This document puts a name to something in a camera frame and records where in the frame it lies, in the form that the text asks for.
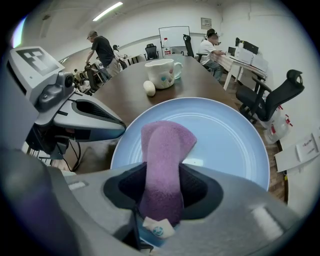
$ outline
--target ceiling light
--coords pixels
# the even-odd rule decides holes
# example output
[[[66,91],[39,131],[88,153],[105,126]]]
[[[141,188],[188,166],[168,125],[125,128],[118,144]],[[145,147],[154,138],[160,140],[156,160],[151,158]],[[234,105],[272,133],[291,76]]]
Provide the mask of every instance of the ceiling light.
[[[60,60],[60,63],[64,63],[67,59],[69,59],[69,57],[66,57],[64,60]]]
[[[111,12],[113,9],[122,6],[123,3],[122,2],[118,2],[115,5],[111,6],[110,8],[106,9],[104,12],[100,13],[97,17],[95,17],[93,19],[94,22],[96,22],[97,20],[99,20],[102,16],[106,15],[108,12]]]

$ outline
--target man in black shirt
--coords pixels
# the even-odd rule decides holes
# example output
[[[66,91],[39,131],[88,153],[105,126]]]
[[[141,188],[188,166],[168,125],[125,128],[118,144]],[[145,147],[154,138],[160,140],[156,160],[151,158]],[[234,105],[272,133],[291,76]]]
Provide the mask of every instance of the man in black shirt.
[[[114,77],[120,72],[118,62],[115,59],[114,51],[112,50],[108,39],[98,35],[96,31],[89,32],[87,39],[92,43],[91,51],[85,63],[88,63],[94,52],[99,56],[100,61],[106,68],[108,73]]]

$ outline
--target white mug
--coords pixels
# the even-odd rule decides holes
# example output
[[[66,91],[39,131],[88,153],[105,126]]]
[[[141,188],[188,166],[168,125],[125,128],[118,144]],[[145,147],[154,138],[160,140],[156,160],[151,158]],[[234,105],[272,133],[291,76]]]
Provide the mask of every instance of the white mug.
[[[182,64],[173,59],[158,59],[146,63],[146,72],[149,80],[157,89],[166,89],[175,83],[175,79],[180,78]]]

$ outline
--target dark wooden tabletop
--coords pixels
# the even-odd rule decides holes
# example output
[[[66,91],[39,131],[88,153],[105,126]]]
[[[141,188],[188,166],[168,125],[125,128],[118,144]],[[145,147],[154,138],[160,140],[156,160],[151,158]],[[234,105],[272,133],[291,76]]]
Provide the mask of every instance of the dark wooden tabletop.
[[[144,82],[148,80],[146,62],[128,66],[106,82],[93,97],[112,109],[127,126],[150,107],[175,98],[202,97],[238,110],[223,86],[194,58],[178,55],[173,59],[183,65],[181,78],[176,79],[170,88],[157,90],[154,97],[148,97],[143,88]],[[116,140],[81,143],[83,158],[77,173],[109,169],[116,144]],[[76,158],[70,148],[65,154],[65,159],[73,166]]]

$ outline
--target ceiling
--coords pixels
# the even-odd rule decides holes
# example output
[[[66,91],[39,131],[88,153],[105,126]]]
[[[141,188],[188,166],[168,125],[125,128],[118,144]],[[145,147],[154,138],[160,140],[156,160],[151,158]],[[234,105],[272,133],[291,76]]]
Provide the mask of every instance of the ceiling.
[[[119,1],[123,2],[122,6],[98,21],[93,21],[96,16]],[[220,0],[171,1],[216,4]],[[83,37],[84,31],[88,33],[89,30],[108,25],[108,21],[116,16],[126,15],[134,9],[159,2],[168,2],[168,0],[46,0],[28,15],[24,25],[23,39],[25,42],[34,42],[36,39],[48,37],[51,39]]]

